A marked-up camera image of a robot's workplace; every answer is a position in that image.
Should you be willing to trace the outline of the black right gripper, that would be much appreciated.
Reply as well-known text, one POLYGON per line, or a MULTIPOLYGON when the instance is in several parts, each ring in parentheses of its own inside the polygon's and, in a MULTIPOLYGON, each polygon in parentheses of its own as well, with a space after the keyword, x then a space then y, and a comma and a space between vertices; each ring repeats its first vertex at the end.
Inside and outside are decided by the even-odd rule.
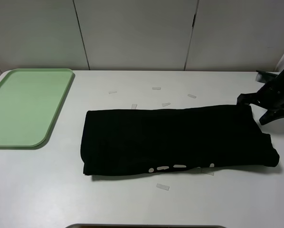
MULTIPOLYGON (((284 104, 284 69, 278 76, 264 84, 257 93, 240 94, 237 105, 256 105, 266 109, 278 108, 284 104)), ((266 111, 259 119, 261 125, 284 118, 284 110, 266 111)))

